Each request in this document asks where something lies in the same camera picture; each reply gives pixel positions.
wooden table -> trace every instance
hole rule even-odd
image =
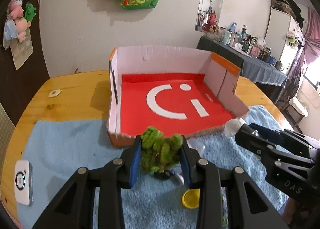
[[[55,89],[61,94],[48,98]],[[245,77],[240,77],[236,94],[248,106],[263,105],[279,122],[281,127],[292,129],[287,120],[258,89]],[[96,71],[55,77],[48,80],[33,97],[23,112],[11,137],[5,156],[1,196],[8,211],[18,219],[17,202],[14,197],[14,166],[22,158],[31,131],[38,120],[71,121],[107,119],[110,104],[109,72]]]

window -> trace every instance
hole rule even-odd
[[[320,82],[320,57],[309,64],[309,66],[307,67],[307,71],[303,76],[315,89],[317,89],[317,86]]]

peach plush toy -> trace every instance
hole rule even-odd
[[[27,22],[27,20],[24,18],[17,18],[17,19],[15,19],[14,23],[18,29],[17,38],[18,38],[19,42],[23,42],[26,39],[27,27],[30,27],[31,22]]]
[[[22,9],[22,1],[21,0],[13,0],[10,3],[10,16],[12,19],[16,19],[17,17],[23,17],[23,9]]]

yellow lid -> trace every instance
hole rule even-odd
[[[189,189],[182,195],[182,205],[194,209],[199,207],[200,189]]]

white cabinet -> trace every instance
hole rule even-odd
[[[287,37],[287,32],[292,31],[295,26],[295,20],[291,15],[271,9],[265,40],[267,47],[271,48],[271,55],[283,64],[281,71],[284,74],[288,73],[298,51],[298,48],[290,47]]]

